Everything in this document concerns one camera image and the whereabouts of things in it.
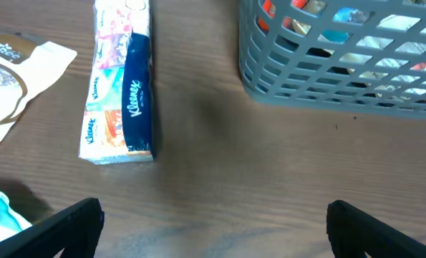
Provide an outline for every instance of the plastic basket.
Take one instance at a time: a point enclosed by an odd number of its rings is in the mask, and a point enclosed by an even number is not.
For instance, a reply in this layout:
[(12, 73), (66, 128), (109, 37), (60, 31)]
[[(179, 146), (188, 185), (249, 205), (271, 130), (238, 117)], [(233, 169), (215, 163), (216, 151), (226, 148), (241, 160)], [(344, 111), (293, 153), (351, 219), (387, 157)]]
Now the plastic basket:
[[(270, 16), (263, 1), (242, 0), (240, 6), (239, 65), (243, 86), (254, 100), (426, 118), (426, 6), (402, 0), (323, 0), (326, 6), (311, 14), (291, 1), (273, 0)], [(367, 20), (335, 20), (344, 7), (367, 13)], [(414, 24), (383, 27), (389, 16)], [(300, 24), (311, 28), (297, 32)], [(347, 40), (326, 39), (332, 31), (346, 33)], [(369, 39), (387, 45), (364, 44)], [(397, 66), (383, 65), (388, 61)]]

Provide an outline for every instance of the wooden surface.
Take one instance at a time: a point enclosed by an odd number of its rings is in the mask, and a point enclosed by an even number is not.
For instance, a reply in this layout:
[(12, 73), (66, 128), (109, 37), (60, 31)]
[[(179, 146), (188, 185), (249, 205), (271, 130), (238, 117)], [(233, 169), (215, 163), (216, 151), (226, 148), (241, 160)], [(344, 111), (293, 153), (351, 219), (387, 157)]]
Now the wooden surface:
[(237, 1), (154, 10), (160, 155), (94, 166), (77, 157), (92, 0), (0, 0), (0, 27), (79, 53), (0, 145), (17, 211), (38, 221), (99, 198), (97, 257), (333, 257), (336, 199), (426, 244), (426, 120), (255, 103), (237, 76)]

